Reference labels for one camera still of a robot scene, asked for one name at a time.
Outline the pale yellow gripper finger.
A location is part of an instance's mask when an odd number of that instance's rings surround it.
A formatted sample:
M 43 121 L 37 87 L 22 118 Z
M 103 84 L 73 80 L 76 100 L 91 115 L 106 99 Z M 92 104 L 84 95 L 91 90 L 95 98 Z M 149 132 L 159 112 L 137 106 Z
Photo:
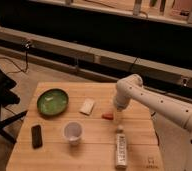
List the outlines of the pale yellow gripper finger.
M 113 111 L 113 122 L 115 124 L 120 124 L 122 122 L 122 118 L 123 118 L 123 111 L 115 109 Z

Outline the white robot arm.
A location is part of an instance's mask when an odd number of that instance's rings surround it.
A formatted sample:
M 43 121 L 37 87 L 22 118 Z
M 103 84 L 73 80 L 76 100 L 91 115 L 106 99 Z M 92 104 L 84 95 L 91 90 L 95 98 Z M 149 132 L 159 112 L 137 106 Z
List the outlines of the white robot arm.
M 145 89 L 143 80 L 138 74 L 117 81 L 113 105 L 116 110 L 123 111 L 131 99 L 161 114 L 190 133 L 184 171 L 192 171 L 192 104 Z

